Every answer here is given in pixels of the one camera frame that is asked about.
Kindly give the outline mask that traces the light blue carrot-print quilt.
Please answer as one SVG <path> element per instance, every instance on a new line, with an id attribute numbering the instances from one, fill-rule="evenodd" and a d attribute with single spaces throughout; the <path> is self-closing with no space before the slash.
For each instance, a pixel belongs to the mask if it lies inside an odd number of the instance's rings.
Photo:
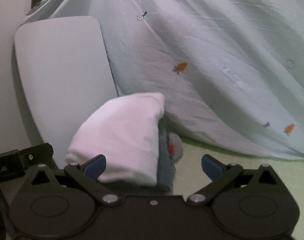
<path id="1" fill-rule="evenodd" d="M 304 159 L 304 0 L 42 0 L 25 22 L 92 16 L 120 94 L 160 92 L 179 134 Z"/>

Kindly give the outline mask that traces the white garment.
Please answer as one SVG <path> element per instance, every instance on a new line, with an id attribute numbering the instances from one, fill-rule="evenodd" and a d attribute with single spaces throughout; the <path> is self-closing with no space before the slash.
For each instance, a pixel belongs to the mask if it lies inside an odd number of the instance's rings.
<path id="1" fill-rule="evenodd" d="M 162 93 L 136 93 L 109 100 L 78 129 L 66 162 L 84 164 L 106 157 L 102 183 L 126 181 L 140 186 L 157 184 L 158 123 L 164 116 Z"/>

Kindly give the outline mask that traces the white padded headboard panel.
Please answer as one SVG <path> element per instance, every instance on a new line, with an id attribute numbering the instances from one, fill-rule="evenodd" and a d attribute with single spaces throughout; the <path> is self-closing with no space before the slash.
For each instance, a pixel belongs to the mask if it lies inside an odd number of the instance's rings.
<path id="1" fill-rule="evenodd" d="M 32 118 L 62 168 L 78 128 L 117 97 L 99 22 L 73 16 L 26 23 L 14 47 Z"/>

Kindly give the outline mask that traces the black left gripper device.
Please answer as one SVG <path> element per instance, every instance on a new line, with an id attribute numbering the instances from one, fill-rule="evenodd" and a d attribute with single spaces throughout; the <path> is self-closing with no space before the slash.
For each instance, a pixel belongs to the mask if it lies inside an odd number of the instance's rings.
<path id="1" fill-rule="evenodd" d="M 26 171 L 38 164 L 49 164 L 53 160 L 53 147 L 49 143 L 12 150 L 0 154 L 0 185 L 21 178 Z M 9 204 L 0 188 L 0 239 L 15 234 L 8 216 Z"/>

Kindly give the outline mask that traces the grey crumpled garment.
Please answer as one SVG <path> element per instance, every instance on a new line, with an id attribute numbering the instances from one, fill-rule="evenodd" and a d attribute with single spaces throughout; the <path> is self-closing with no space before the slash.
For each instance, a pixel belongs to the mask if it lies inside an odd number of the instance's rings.
<path id="1" fill-rule="evenodd" d="M 157 185 L 140 188 L 141 195 L 167 195 L 173 190 L 175 178 L 175 164 L 183 156 L 183 142 L 181 138 L 166 127 L 166 122 L 161 119 L 158 123 L 159 158 L 157 168 Z"/>

